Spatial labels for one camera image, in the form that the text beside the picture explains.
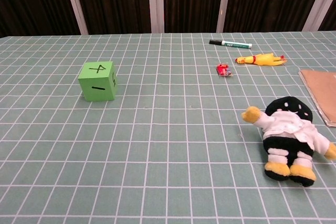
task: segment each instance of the grid mat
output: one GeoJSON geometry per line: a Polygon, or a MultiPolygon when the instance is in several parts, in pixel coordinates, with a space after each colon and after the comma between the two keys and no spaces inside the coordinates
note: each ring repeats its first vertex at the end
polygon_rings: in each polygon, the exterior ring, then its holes
{"type": "Polygon", "coordinates": [[[315,154],[310,188],[268,179],[261,131],[240,117],[293,95],[336,142],[298,76],[335,66],[334,31],[2,38],[0,223],[335,223],[335,163],[315,154]],[[268,52],[288,62],[234,62],[268,52]],[[107,60],[117,97],[86,102],[78,74],[107,60]]]}

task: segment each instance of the white shirt on plush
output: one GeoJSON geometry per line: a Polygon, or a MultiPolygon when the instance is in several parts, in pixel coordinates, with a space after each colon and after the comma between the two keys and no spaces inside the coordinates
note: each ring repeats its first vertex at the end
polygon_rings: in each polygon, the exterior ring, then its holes
{"type": "Polygon", "coordinates": [[[290,111],[276,111],[271,116],[261,111],[261,116],[254,125],[262,128],[263,139],[270,136],[296,138],[322,155],[329,148],[330,141],[317,131],[315,125],[290,111]]]}

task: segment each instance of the black plush head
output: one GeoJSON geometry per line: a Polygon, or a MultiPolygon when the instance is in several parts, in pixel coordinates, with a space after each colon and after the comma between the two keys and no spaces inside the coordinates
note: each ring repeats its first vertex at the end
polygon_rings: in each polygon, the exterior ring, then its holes
{"type": "Polygon", "coordinates": [[[265,113],[270,116],[276,111],[291,111],[303,120],[313,121],[313,113],[310,108],[296,97],[282,97],[272,101],[267,106],[265,113]]]}

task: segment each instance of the marker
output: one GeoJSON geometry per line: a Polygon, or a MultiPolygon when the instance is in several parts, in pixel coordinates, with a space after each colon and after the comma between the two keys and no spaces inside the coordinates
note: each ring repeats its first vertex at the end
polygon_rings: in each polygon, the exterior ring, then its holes
{"type": "Polygon", "coordinates": [[[231,41],[224,41],[224,40],[213,40],[213,39],[209,41],[209,44],[226,46],[226,47],[239,47],[239,48],[251,48],[252,47],[252,44],[231,42],[231,41]]]}

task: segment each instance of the dark curtain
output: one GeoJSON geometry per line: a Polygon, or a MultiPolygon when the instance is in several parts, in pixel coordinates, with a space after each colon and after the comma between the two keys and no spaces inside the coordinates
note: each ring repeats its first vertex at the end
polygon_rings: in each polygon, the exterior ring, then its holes
{"type": "Polygon", "coordinates": [[[315,0],[228,0],[223,32],[301,31],[315,0]]]}
{"type": "Polygon", "coordinates": [[[164,0],[166,33],[216,32],[221,0],[164,0]]]}
{"type": "Polygon", "coordinates": [[[329,10],[324,17],[320,28],[320,31],[331,31],[336,30],[336,0],[333,0],[329,10]]]}
{"type": "Polygon", "coordinates": [[[90,34],[150,33],[149,0],[80,0],[90,34]]]}
{"type": "Polygon", "coordinates": [[[70,0],[0,0],[0,37],[74,34],[70,0]]]}

